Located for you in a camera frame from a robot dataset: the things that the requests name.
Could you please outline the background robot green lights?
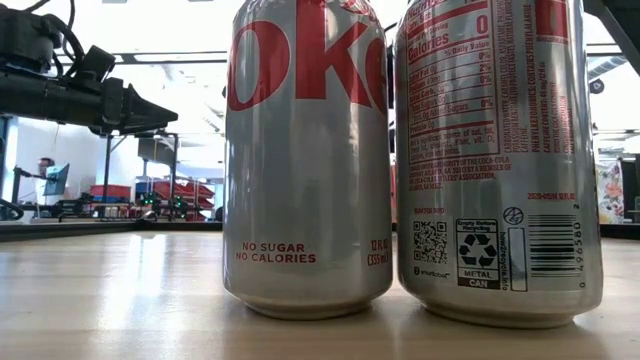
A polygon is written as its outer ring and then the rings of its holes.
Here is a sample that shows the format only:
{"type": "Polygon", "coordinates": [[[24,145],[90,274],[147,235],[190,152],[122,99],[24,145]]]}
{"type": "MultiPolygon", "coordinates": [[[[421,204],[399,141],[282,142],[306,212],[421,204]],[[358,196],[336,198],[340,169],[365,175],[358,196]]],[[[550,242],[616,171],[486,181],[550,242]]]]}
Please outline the background robot green lights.
{"type": "Polygon", "coordinates": [[[161,218],[168,221],[185,220],[187,217],[188,205],[181,197],[175,197],[170,201],[163,201],[159,198],[147,198],[144,205],[149,205],[150,209],[145,211],[141,219],[145,221],[157,222],[161,218]]]}

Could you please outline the black metal stand grey box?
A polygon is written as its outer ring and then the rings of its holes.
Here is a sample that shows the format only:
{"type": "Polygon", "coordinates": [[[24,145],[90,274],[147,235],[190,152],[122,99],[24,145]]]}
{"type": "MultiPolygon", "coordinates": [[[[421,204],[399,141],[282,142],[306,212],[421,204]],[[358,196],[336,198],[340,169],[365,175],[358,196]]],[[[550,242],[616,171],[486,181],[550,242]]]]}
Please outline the black metal stand grey box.
{"type": "Polygon", "coordinates": [[[130,186],[131,196],[122,199],[134,202],[138,182],[176,180],[175,140],[173,135],[168,138],[109,136],[99,156],[96,184],[130,186]]]}

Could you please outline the stacked red bins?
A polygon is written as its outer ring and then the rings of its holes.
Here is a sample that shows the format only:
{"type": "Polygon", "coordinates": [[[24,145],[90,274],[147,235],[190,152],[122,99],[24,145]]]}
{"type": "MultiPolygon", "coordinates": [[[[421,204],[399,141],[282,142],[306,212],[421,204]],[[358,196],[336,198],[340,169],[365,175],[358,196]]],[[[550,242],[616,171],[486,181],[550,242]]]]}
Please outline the stacked red bins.
{"type": "Polygon", "coordinates": [[[149,205],[144,205],[147,198],[159,198],[163,201],[170,201],[175,197],[181,197],[188,205],[186,222],[210,221],[215,213],[214,197],[215,192],[206,184],[196,180],[171,180],[151,179],[140,181],[135,188],[134,204],[143,210],[149,210],[149,205]]]}

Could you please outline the red storage bin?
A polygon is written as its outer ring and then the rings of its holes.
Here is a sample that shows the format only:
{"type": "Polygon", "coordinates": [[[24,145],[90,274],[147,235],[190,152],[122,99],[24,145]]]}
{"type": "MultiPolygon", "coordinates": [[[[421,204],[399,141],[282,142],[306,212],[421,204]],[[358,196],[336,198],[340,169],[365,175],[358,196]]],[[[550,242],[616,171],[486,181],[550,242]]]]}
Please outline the red storage bin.
{"type": "Polygon", "coordinates": [[[94,197],[102,198],[129,198],[131,196],[131,187],[123,185],[91,185],[90,194],[94,197]]]}

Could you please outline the floral printed banner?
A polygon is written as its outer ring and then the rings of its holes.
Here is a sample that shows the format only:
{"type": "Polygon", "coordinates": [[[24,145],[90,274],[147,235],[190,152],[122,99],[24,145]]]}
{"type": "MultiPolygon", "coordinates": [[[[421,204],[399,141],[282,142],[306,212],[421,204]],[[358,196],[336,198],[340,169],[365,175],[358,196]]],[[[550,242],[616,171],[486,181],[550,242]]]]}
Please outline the floral printed banner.
{"type": "Polygon", "coordinates": [[[599,223],[624,223],[624,193],[621,162],[615,160],[596,165],[599,223]]]}

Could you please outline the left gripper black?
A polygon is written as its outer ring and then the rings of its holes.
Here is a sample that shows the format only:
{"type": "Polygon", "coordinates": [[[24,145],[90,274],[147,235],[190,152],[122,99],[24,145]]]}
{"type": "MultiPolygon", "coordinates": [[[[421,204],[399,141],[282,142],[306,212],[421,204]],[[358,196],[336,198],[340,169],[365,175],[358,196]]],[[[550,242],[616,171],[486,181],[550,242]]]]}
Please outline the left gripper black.
{"type": "Polygon", "coordinates": [[[165,128],[178,120],[178,114],[142,98],[132,85],[110,77],[102,83],[101,126],[104,136],[113,131],[132,134],[165,128]]]}

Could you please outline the silver Diet Coke can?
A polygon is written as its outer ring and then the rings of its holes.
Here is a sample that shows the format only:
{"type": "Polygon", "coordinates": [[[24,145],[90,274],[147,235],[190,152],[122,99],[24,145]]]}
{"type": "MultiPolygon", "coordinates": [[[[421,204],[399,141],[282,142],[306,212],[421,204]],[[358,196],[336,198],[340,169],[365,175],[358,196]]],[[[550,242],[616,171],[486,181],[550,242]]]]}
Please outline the silver Diet Coke can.
{"type": "Polygon", "coordinates": [[[223,283],[280,319],[393,279],[387,46],[368,0],[244,0],[226,86],[223,283]]]}
{"type": "Polygon", "coordinates": [[[430,312],[553,328],[603,296],[582,0],[410,0],[397,269],[430,312]]]}

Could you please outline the computer monitor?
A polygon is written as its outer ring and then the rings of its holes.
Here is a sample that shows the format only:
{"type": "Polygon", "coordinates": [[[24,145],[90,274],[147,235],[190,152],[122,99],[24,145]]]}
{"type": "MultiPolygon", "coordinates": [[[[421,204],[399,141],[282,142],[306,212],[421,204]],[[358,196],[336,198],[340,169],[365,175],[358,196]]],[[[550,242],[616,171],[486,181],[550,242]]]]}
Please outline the computer monitor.
{"type": "Polygon", "coordinates": [[[70,165],[55,165],[46,168],[44,196],[61,196],[66,189],[70,165]]]}

